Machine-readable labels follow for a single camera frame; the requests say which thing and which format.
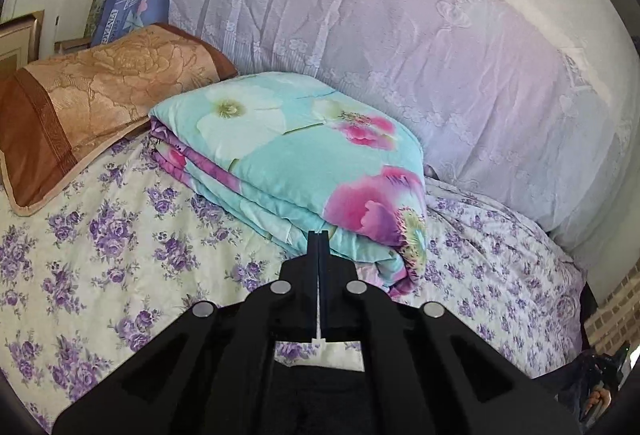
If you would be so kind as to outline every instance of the folded blanket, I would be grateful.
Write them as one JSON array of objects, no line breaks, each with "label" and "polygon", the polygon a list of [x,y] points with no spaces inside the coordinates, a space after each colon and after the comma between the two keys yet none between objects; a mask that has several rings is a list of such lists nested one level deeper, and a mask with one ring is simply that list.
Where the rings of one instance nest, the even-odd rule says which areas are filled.
[{"label": "folded blanket", "polygon": [[402,293],[424,274],[422,150],[403,125],[317,79],[244,76],[151,112],[165,171],[294,255],[306,232],[377,264]]}]

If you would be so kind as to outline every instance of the pillow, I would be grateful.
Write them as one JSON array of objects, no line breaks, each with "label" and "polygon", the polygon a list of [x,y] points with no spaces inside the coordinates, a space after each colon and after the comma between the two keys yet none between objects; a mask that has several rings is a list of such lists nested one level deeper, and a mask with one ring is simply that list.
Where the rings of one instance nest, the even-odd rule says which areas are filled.
[{"label": "pillow", "polygon": [[21,68],[0,82],[0,173],[13,210],[38,211],[158,102],[235,75],[221,52],[164,24]]}]

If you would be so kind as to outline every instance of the bed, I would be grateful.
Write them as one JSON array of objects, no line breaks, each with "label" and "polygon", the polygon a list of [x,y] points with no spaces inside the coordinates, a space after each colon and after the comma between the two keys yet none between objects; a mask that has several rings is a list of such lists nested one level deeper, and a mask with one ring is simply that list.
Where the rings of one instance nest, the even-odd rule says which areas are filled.
[{"label": "bed", "polygon": [[[579,248],[633,165],[640,113],[608,0],[168,1],[169,22],[241,74],[313,75],[416,134],[428,264],[396,299],[440,301],[531,377],[575,357]],[[33,216],[0,194],[0,369],[45,431],[191,304],[240,301],[287,258],[159,169],[148,142],[114,144]],[[280,343],[276,359],[362,369],[354,344]]]}]

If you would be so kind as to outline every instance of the wooden frame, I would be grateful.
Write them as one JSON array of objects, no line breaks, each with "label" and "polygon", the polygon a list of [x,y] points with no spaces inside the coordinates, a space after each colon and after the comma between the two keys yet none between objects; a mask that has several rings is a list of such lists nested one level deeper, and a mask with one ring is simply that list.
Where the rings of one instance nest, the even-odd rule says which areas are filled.
[{"label": "wooden frame", "polygon": [[44,11],[0,23],[0,79],[38,59]]}]

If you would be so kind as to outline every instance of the hand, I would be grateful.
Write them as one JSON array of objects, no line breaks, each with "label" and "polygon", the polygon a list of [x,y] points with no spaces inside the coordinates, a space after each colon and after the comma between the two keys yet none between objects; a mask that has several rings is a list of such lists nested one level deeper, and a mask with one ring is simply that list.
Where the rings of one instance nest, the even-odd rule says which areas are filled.
[{"label": "hand", "polygon": [[604,412],[611,404],[611,393],[608,389],[602,388],[602,386],[596,386],[593,388],[591,395],[587,399],[587,406],[584,410],[585,415],[594,406],[602,401],[602,411]]}]

